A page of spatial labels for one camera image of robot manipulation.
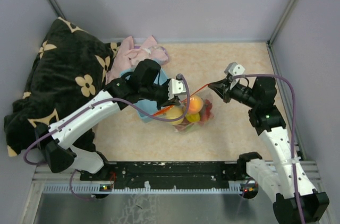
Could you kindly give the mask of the green grape bunch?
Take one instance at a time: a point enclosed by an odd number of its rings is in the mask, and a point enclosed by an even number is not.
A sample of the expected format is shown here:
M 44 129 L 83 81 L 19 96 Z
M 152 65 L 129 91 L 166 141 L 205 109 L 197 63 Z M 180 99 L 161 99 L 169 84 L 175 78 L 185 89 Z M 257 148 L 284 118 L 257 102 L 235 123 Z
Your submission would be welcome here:
M 189 133 L 189 132 L 193 132 L 197 129 L 200 128 L 200 126 L 198 124 L 188 124 L 188 125 L 178 125 L 175 126 L 176 131 L 180 132 L 180 133 Z

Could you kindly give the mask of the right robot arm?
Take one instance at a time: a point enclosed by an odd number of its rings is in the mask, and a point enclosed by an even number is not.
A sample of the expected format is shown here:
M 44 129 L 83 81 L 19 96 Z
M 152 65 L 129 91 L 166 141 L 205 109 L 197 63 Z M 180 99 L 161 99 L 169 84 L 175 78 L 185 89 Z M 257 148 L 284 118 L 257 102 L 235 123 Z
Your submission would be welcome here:
M 249 121 L 267 147 L 275 166 L 272 171 L 256 152 L 245 153 L 237 161 L 237 173 L 254 179 L 273 204 L 279 223 L 313 223 L 321 219 L 329 206 L 325 192 L 318 192 L 300 163 L 286 123 L 275 106 L 276 80 L 258 76 L 253 87 L 236 82 L 232 76 L 210 83 L 225 103 L 235 100 L 250 107 Z

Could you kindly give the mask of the red strawberry bunch with leaves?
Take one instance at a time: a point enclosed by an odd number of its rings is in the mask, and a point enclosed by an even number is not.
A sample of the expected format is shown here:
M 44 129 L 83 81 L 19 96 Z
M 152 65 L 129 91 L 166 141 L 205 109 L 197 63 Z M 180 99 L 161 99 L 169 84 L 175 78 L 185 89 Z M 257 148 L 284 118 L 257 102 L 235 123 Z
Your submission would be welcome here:
M 200 120 L 198 121 L 198 124 L 200 126 L 203 126 L 211 118 L 214 117 L 214 115 L 212 114 L 212 108 L 213 108 L 212 102 L 208 99 L 205 99 L 204 102 L 203 102 L 203 108 L 199 112 Z

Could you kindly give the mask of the yellow pear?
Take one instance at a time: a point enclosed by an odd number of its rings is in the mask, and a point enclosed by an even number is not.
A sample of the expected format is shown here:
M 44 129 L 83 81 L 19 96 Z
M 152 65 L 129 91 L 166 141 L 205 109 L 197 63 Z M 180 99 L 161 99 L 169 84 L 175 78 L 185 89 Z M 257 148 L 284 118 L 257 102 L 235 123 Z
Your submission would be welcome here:
M 176 118 L 179 118 L 182 115 L 183 115 L 182 107 L 174 106 L 172 109 L 170 109 L 169 111 L 167 111 L 165 113 L 165 118 L 166 119 L 176 119 Z M 173 126 L 180 125 L 183 122 L 183 120 L 184 120 L 184 118 L 182 117 L 179 120 L 170 122 L 170 124 L 173 125 Z

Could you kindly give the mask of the orange peach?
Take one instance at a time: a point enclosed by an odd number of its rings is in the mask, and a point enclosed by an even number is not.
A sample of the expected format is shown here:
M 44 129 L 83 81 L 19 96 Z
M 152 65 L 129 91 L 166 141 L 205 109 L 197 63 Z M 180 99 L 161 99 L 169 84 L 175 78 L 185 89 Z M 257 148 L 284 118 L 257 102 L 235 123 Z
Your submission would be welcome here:
M 189 100 L 188 113 L 195 114 L 198 113 L 203 108 L 203 99 L 197 95 L 193 95 Z

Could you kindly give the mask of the yellow starfruit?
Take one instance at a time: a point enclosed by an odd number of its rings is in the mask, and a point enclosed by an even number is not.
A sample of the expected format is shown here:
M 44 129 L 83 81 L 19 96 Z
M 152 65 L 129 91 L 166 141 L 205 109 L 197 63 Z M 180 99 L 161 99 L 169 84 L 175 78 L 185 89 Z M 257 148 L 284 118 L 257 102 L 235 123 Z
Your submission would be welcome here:
M 200 114 L 199 113 L 186 114 L 185 118 L 190 123 L 196 123 L 200 121 Z

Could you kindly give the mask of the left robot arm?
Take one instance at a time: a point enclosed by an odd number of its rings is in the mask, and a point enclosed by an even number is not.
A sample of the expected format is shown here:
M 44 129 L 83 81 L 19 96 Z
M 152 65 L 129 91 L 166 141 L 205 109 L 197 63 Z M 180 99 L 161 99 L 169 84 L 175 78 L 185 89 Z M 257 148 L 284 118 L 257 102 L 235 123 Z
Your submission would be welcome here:
M 145 59 L 120 77 L 113 79 L 92 100 L 47 130 L 36 127 L 40 139 L 39 150 L 53 173 L 68 168 L 86 171 L 100 180 L 106 179 L 110 166 L 98 151 L 81 149 L 75 142 L 103 119 L 120 112 L 127 106 L 136 107 L 140 100 L 156 103 L 158 110 L 179 105 L 179 96 L 187 93 L 183 76 L 161 80 L 161 66 Z

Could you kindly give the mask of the clear zip top bag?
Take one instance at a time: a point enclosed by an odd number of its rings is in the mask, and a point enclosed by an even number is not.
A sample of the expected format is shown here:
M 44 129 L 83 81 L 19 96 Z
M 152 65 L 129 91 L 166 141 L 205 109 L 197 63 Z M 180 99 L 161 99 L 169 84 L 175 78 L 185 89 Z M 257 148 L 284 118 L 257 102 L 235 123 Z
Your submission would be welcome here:
M 184 114 L 187 100 L 180 101 L 179 106 L 168 106 L 153 114 L 155 117 L 175 119 Z M 206 126 L 214 118 L 214 104 L 212 93 L 205 84 L 190 96 L 190 104 L 187 114 L 171 124 L 176 132 L 187 133 Z

